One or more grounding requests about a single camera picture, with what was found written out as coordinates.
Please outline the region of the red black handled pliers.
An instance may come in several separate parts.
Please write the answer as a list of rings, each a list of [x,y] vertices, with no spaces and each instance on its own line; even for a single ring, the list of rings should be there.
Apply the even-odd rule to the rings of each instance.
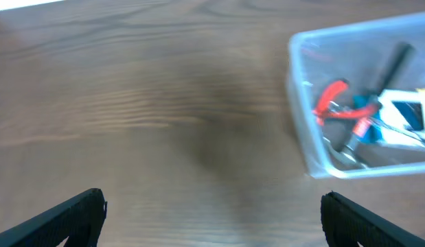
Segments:
[[[381,103],[375,99],[369,100],[365,106],[356,109],[338,105],[335,99],[348,88],[347,80],[336,80],[325,88],[312,111],[318,125],[323,126],[326,119],[362,119],[370,117],[380,110]]]

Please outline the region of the blue white bit set box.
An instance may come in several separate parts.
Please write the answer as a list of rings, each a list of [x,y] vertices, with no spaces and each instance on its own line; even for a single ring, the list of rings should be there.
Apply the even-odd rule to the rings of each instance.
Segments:
[[[378,101],[381,109],[371,116],[362,143],[425,149],[425,113],[415,91],[385,89]]]

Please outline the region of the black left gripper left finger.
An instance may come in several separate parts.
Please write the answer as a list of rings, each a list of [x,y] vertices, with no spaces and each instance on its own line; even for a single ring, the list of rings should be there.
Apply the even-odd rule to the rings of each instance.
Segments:
[[[97,245],[107,214],[101,189],[88,189],[0,233],[0,246]]]

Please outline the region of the claw hammer black orange handle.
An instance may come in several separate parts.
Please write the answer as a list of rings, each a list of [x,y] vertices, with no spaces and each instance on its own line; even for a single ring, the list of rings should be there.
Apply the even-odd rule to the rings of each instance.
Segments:
[[[378,100],[380,94],[393,84],[396,77],[401,72],[402,67],[407,63],[409,57],[414,51],[415,49],[413,46],[408,43],[399,43],[395,46],[386,65],[386,71],[379,79],[378,87],[369,94],[368,101],[373,99]],[[355,124],[353,125],[349,138],[343,143],[340,150],[335,149],[332,142],[327,137],[323,137],[323,142],[332,157],[342,165],[349,167],[366,167],[367,165],[356,155],[356,150],[361,143],[360,139],[364,137],[366,131],[368,131],[371,126],[372,118],[370,116],[353,120],[355,121]]]

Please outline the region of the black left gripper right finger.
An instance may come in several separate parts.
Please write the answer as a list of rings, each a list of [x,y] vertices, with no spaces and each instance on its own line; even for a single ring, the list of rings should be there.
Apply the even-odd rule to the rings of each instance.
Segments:
[[[321,223],[329,247],[425,247],[425,240],[339,193],[321,197]]]

